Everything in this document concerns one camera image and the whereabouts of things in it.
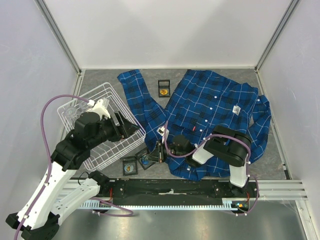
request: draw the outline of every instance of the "white panel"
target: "white panel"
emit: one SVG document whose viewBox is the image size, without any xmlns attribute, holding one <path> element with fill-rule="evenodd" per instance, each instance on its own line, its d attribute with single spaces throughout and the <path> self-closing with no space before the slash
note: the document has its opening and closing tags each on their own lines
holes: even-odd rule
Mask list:
<svg viewBox="0 0 320 240">
<path fill-rule="evenodd" d="M 255 66 L 290 0 L 46 0 L 82 68 Z"/>
<path fill-rule="evenodd" d="M 1 0 L 0 23 L 0 238 L 13 239 L 5 219 L 22 209 L 47 169 L 42 107 L 70 94 L 76 73 L 33 0 Z M 57 106 L 66 101 L 45 114 L 51 151 L 62 130 Z"/>
<path fill-rule="evenodd" d="M 261 69 L 288 158 L 320 227 L 320 2 L 303 0 Z"/>
</svg>

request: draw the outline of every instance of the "yellow object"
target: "yellow object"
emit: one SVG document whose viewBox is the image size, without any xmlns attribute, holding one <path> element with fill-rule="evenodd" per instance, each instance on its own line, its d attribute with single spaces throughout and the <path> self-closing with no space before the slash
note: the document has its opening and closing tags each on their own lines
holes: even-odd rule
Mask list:
<svg viewBox="0 0 320 240">
<path fill-rule="evenodd" d="M 168 90 L 167 89 L 161 89 L 160 90 L 160 94 L 161 95 L 167 95 L 168 94 Z"/>
</svg>

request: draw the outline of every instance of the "metal floor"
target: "metal floor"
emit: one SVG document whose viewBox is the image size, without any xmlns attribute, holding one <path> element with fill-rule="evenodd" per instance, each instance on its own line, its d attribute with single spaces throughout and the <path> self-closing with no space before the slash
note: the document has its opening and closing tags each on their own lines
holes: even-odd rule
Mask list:
<svg viewBox="0 0 320 240">
<path fill-rule="evenodd" d="M 238 217 L 213 210 L 135 210 L 132 217 L 76 210 L 53 240 L 307 240 L 297 212 L 290 201 L 259 201 Z"/>
<path fill-rule="evenodd" d="M 214 72 L 235 80 L 238 83 L 249 83 L 253 87 L 259 88 L 256 73 L 253 69 L 212 69 Z M 80 95 L 92 90 L 93 88 L 109 82 L 114 90 L 123 99 L 125 104 L 127 100 L 121 83 L 117 76 L 126 70 L 123 69 L 104 69 L 104 70 L 86 70 L 83 82 L 80 89 Z M 142 76 L 151 96 L 163 107 L 167 105 L 169 98 L 158 97 L 158 80 L 170 79 L 171 92 L 173 92 L 186 73 L 186 69 L 142 69 Z M 141 146 L 128 153 L 128 156 L 133 156 L 136 152 L 145 147 Z M 75 177 L 78 177 L 85 171 L 84 165 L 78 170 Z M 123 167 L 121 161 L 116 161 L 113 164 L 103 169 L 105 175 L 110 178 L 123 178 Z M 283 180 L 286 179 L 282 161 L 277 148 L 276 140 L 272 130 L 269 131 L 268 143 L 264 155 L 250 166 L 250 172 L 261 180 Z M 147 170 L 138 164 L 138 175 L 130 176 L 131 178 L 178 178 L 172 175 L 166 163 L 154 164 Z"/>
</svg>

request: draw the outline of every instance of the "laundry basket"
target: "laundry basket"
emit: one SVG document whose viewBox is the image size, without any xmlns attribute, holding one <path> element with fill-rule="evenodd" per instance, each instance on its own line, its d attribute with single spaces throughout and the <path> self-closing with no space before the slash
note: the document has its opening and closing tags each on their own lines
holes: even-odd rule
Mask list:
<svg viewBox="0 0 320 240">
<path fill-rule="evenodd" d="M 106 82 L 83 94 L 81 97 L 94 101 L 101 98 L 107 98 L 109 100 L 107 110 L 117 125 L 119 122 L 114 112 L 120 111 L 127 120 L 140 127 L 139 130 L 135 131 L 135 133 L 127 139 L 123 139 L 118 142 L 106 141 L 92 149 L 91 157 L 84 162 L 86 169 L 89 171 L 102 170 L 144 142 L 146 131 L 121 100 L 110 83 Z M 75 119 L 86 110 L 86 104 L 83 103 L 84 102 L 81 100 L 73 99 L 57 109 L 63 125 L 68 132 L 74 128 Z M 70 112 L 73 112 L 72 114 L 76 116 L 74 119 L 70 118 Z"/>
</svg>

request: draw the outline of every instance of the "blue shirt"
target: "blue shirt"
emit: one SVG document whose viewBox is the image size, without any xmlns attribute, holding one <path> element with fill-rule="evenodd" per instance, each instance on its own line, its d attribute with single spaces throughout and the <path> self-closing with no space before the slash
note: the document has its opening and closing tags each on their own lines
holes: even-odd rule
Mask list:
<svg viewBox="0 0 320 240">
<path fill-rule="evenodd" d="M 139 70 L 124 72 L 118 79 L 132 113 L 146 131 L 145 143 L 150 151 L 161 139 L 157 129 L 167 120 L 168 143 L 173 136 L 182 134 L 192 144 L 200 144 L 216 125 L 222 125 L 251 136 L 252 163 L 266 149 L 271 111 L 267 98 L 258 96 L 256 87 L 237 83 L 210 70 L 187 70 L 163 109 L 151 97 Z M 190 170 L 184 158 L 168 156 L 165 162 L 173 175 L 189 180 L 230 175 L 229 165 L 215 156 Z"/>
</svg>

